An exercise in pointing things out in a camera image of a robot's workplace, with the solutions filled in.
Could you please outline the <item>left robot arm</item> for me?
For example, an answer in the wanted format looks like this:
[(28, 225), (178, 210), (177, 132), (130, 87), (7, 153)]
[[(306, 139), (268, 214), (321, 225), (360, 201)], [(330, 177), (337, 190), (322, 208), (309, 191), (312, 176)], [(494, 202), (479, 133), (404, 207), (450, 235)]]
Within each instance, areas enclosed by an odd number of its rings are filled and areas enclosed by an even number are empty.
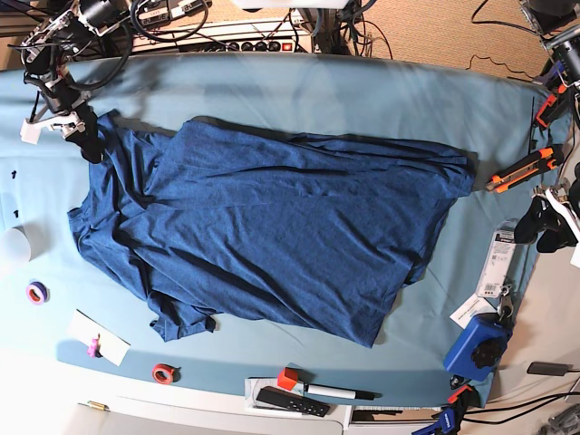
[[(572, 132), (579, 132), (579, 19), (577, 1), (522, 1), (522, 13), (548, 55), (541, 77), (550, 94), (534, 117), (547, 131), (563, 113), (572, 114)], [(574, 179), (551, 188), (536, 188), (528, 212), (516, 228), (521, 244), (536, 245), (542, 254), (579, 247), (579, 168)]]

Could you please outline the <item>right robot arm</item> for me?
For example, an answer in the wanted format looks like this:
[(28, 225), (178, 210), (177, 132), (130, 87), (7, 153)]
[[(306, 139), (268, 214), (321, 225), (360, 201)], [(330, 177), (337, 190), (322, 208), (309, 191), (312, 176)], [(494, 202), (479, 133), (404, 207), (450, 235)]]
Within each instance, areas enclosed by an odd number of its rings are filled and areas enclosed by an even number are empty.
[[(133, 47), (129, 1), (68, 1), (57, 13), (43, 19), (15, 47), (24, 67), (24, 83), (37, 90), (42, 109), (33, 108), (20, 130), (23, 142), (36, 144), (43, 130), (57, 131), (79, 147), (90, 163), (102, 161), (104, 146), (98, 136), (97, 115), (89, 104), (92, 92), (108, 85), (129, 60)], [(95, 82), (77, 82), (67, 63), (121, 29), (126, 44), (121, 58)]]

